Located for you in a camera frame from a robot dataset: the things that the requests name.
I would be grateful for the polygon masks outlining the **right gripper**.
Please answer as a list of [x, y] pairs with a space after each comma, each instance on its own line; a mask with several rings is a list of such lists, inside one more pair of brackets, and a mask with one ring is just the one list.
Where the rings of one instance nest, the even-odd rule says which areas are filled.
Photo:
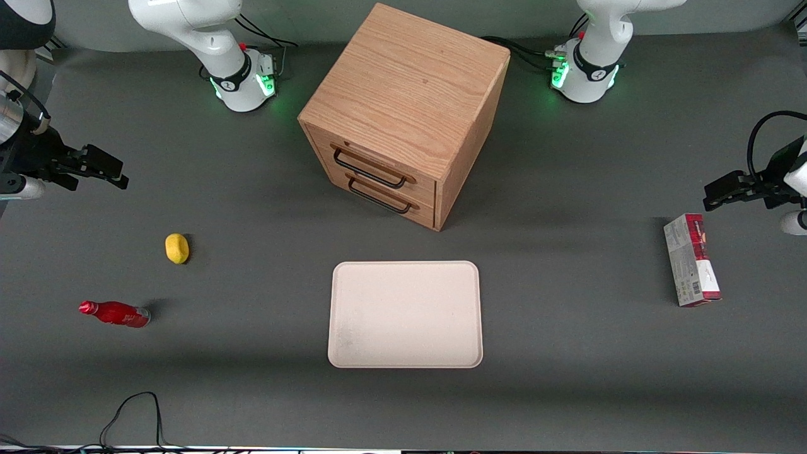
[[[92, 144], [81, 152], [66, 146], [52, 127], [40, 135], [20, 127], [2, 143], [1, 152], [2, 192], [22, 192], [26, 183], [54, 183], [74, 192], [79, 181], [73, 175], [101, 179], [121, 190], [129, 186], [118, 158]], [[80, 170], [79, 155], [85, 170]]]

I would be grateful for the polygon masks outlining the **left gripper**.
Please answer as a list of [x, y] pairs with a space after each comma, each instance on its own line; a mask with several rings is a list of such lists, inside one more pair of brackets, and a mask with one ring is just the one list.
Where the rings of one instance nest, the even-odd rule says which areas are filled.
[[[754, 173], [735, 170], [723, 176], [720, 182], [706, 185], [704, 210], [712, 212], [726, 204], [750, 202], [761, 198], [767, 209], [775, 209], [784, 204], [803, 205], [805, 137], [799, 137], [773, 153], [761, 176], [763, 180]], [[765, 190], [765, 195], [758, 190]]]

